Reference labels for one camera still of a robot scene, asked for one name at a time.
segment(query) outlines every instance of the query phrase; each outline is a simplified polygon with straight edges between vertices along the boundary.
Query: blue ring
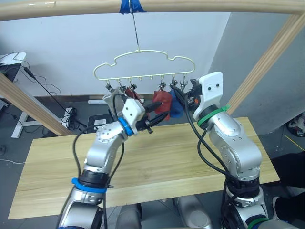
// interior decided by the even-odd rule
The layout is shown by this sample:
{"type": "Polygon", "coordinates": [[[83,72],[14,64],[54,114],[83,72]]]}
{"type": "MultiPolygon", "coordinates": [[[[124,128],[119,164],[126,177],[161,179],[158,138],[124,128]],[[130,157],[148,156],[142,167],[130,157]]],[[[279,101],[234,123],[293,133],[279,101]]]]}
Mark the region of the blue ring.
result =
{"type": "Polygon", "coordinates": [[[133,135],[133,131],[132,129],[129,127],[128,123],[123,119],[123,118],[119,118],[120,123],[122,124],[122,126],[125,129],[126,134],[130,137],[133,135]]]}
{"type": "Polygon", "coordinates": [[[86,191],[86,192],[105,193],[107,191],[106,188],[86,187],[78,182],[78,178],[73,178],[72,184],[74,184],[76,186],[76,188],[78,188],[82,191],[86,191]]]}

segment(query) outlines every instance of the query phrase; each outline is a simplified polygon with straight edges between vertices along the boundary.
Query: white wall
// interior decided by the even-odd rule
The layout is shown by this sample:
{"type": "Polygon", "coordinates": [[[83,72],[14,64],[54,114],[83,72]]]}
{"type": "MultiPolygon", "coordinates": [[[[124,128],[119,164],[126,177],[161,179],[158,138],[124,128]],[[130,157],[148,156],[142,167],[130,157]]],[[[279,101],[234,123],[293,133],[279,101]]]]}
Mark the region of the white wall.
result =
{"type": "MultiPolygon", "coordinates": [[[[140,47],[182,55],[196,63],[188,79],[206,74],[230,13],[137,13],[140,47]]],[[[0,22],[0,54],[26,52],[34,74],[45,76],[64,95],[104,94],[105,82],[93,77],[94,67],[136,50],[130,14],[73,15],[0,22]]],[[[136,54],[116,68],[98,72],[103,78],[175,72],[191,69],[186,61],[165,61],[163,55],[136,54]]],[[[18,76],[34,96],[46,95],[38,85],[18,76]]],[[[160,79],[134,80],[139,93],[153,93],[160,79]]]]}

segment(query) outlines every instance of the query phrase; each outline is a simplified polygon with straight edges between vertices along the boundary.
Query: clothes hanger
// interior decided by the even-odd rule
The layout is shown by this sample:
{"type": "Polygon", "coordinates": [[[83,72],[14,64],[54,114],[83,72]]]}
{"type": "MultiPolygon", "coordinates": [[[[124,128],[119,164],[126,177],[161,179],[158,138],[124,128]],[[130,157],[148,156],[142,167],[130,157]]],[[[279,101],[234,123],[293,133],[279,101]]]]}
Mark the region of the clothes hanger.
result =
{"type": "Polygon", "coordinates": [[[163,52],[163,51],[158,51],[158,50],[148,50],[148,49],[140,49],[140,46],[139,46],[139,40],[138,40],[138,34],[137,34],[137,29],[136,29],[136,25],[135,25],[135,19],[134,19],[134,14],[133,14],[133,11],[132,11],[132,6],[131,6],[131,0],[129,0],[129,8],[130,8],[130,13],[132,14],[132,18],[133,18],[133,24],[134,24],[134,30],[135,30],[135,37],[136,37],[136,41],[137,41],[137,46],[138,46],[138,49],[133,51],[133,52],[127,52],[127,53],[124,53],[124,54],[121,54],[121,55],[118,55],[114,58],[114,63],[110,64],[108,62],[105,62],[105,63],[102,63],[98,66],[96,66],[93,70],[93,75],[96,79],[98,80],[102,80],[102,81],[105,81],[107,83],[107,85],[109,84],[109,81],[110,80],[121,80],[121,79],[127,79],[127,80],[130,80],[132,78],[138,78],[139,80],[142,80],[142,78],[145,78],[145,77],[149,77],[151,80],[153,79],[154,76],[159,76],[161,77],[162,81],[163,81],[163,78],[165,76],[168,76],[168,75],[171,75],[172,78],[174,79],[175,76],[177,74],[182,74],[183,75],[183,82],[180,83],[181,85],[181,89],[183,90],[185,88],[185,86],[187,85],[187,82],[185,82],[185,77],[187,75],[187,73],[192,73],[193,71],[195,71],[195,68],[196,68],[196,65],[195,65],[195,62],[188,58],[188,57],[185,57],[185,56],[175,56],[173,58],[169,58],[168,57],[168,54],[166,52],[163,52]],[[160,54],[163,54],[165,55],[165,58],[169,61],[174,61],[176,59],[184,59],[184,60],[187,60],[189,62],[191,62],[193,64],[193,69],[190,70],[190,71],[184,71],[184,72],[175,72],[175,73],[161,73],[161,74],[151,74],[151,75],[137,75],[137,76],[128,76],[128,77],[114,77],[114,78],[100,78],[97,76],[96,74],[96,71],[107,65],[109,67],[114,67],[117,65],[117,60],[121,57],[124,57],[124,56],[127,56],[127,55],[131,55],[131,54],[140,54],[140,53],[143,53],[143,52],[154,52],[154,53],[160,53],[160,54]]]}

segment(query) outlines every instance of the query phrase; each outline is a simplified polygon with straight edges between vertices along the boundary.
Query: wooden table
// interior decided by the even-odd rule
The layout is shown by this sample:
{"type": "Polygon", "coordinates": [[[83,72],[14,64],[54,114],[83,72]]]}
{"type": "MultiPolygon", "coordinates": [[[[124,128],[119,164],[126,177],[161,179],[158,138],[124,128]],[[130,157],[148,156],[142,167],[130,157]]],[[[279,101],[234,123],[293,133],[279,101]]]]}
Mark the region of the wooden table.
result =
{"type": "MultiPolygon", "coordinates": [[[[263,154],[261,183],[279,177],[248,118],[238,118],[245,131],[263,154]]],[[[122,164],[107,191],[107,206],[121,206],[158,199],[218,191],[224,176],[208,167],[197,154],[198,139],[189,124],[166,125],[132,136],[125,143],[122,164]]],[[[72,155],[75,136],[34,139],[10,209],[9,219],[56,215],[77,176],[72,155]]],[[[95,134],[80,137],[76,149],[81,164],[95,134]]],[[[210,146],[213,144],[206,136],[210,146]]],[[[203,154],[213,164],[218,161],[202,146],[203,154]]]]}

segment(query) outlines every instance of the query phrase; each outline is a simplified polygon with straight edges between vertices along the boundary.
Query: green ring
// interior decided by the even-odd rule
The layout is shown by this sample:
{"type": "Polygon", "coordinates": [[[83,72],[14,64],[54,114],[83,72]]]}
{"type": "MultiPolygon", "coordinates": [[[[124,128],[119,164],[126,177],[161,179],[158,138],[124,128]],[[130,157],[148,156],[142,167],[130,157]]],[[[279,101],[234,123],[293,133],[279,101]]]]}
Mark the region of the green ring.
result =
{"type": "Polygon", "coordinates": [[[248,225],[248,229],[251,229],[253,226],[255,226],[256,224],[260,223],[260,222],[265,222],[265,221],[268,221],[269,219],[268,218],[258,218],[258,219],[255,219],[253,220],[249,225],[248,225]]]}
{"type": "Polygon", "coordinates": [[[204,123],[206,120],[210,119],[212,116],[214,116],[215,114],[218,114],[219,112],[222,112],[222,111],[226,111],[230,106],[229,105],[226,105],[226,106],[223,106],[217,110],[214,110],[212,112],[210,112],[209,114],[207,114],[205,117],[203,117],[202,119],[200,119],[197,124],[199,125],[199,127],[202,125],[202,123],[204,123]]]}

